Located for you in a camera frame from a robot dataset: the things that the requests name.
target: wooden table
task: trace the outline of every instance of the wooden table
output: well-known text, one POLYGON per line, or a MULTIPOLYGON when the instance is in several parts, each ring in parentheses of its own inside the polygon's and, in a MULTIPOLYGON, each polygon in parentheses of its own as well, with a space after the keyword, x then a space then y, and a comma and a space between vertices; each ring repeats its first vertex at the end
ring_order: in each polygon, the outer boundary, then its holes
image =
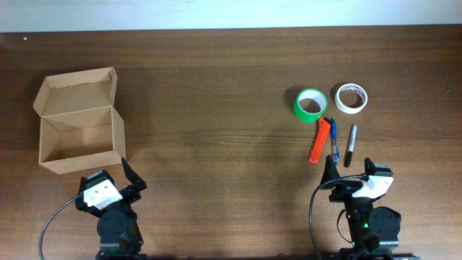
MULTIPOLYGON (((362 173, 366 157, 395 173, 377 206, 402 214, 397 252, 460 258, 460 25, 15 33, 0 44, 1 259, 35 259, 45 221, 97 170, 55 175, 38 165, 32 102, 44 76, 107 66, 119 78, 128 161, 148 185, 133 205, 144 253, 312 254, 309 198, 324 159, 307 162, 315 124, 298 121, 292 106, 315 87, 329 98, 341 159, 358 125, 352 166, 340 174, 362 173), (344 82, 367 90, 358 114, 334 105, 344 82)), ((104 169, 120 189, 128 184, 121 165, 104 169)), ((343 205, 328 194, 315 201, 315 235, 337 252, 349 247, 336 230, 343 205)), ((65 209, 45 235, 46 258, 93 259, 96 224, 65 209)), ((340 228, 348 233, 345 219, 340 228)))

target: black marker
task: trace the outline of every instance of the black marker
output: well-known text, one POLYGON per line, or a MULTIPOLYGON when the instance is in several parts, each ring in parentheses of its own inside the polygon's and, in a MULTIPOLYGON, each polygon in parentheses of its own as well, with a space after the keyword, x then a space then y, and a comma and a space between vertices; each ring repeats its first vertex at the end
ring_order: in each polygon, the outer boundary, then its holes
POLYGON ((352 135, 349 137, 348 152, 346 152, 346 155, 345 155, 345 167, 347 168, 349 167, 349 164, 352 162, 354 141, 356 140, 356 130, 357 130, 357 127, 356 125, 354 125, 352 129, 352 135))

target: box flap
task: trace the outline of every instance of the box flap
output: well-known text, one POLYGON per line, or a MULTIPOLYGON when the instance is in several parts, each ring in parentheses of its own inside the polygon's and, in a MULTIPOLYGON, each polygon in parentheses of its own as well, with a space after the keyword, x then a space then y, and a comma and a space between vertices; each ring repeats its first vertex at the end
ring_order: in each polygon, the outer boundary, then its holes
POLYGON ((49 76, 40 87, 34 109, 46 117, 113 105, 116 85, 114 68, 49 76))

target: marker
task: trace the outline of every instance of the marker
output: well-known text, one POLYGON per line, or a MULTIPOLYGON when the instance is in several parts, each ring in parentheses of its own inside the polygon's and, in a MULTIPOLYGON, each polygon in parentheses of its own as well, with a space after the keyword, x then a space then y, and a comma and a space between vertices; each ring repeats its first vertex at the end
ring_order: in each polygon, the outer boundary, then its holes
POLYGON ((335 125, 335 120, 331 118, 331 139, 332 139, 332 150, 333 150, 333 156, 334 156, 334 163, 335 166, 339 164, 339 148, 337 147, 337 128, 335 125))
POLYGON ((349 167, 349 164, 352 162, 354 141, 356 140, 356 130, 357 130, 357 126, 354 125, 352 128, 352 135, 349 137, 348 152, 346 152, 346 155, 345 155, 345 167, 347 168, 349 167))

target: open cardboard box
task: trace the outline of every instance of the open cardboard box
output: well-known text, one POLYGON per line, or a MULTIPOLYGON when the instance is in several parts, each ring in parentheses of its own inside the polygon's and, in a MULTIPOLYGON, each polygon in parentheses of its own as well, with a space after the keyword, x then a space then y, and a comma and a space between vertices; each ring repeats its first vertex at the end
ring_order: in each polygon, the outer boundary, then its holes
POLYGON ((34 102, 40 165, 62 174, 121 163, 125 131, 113 107, 116 85, 114 68, 45 78, 34 102))

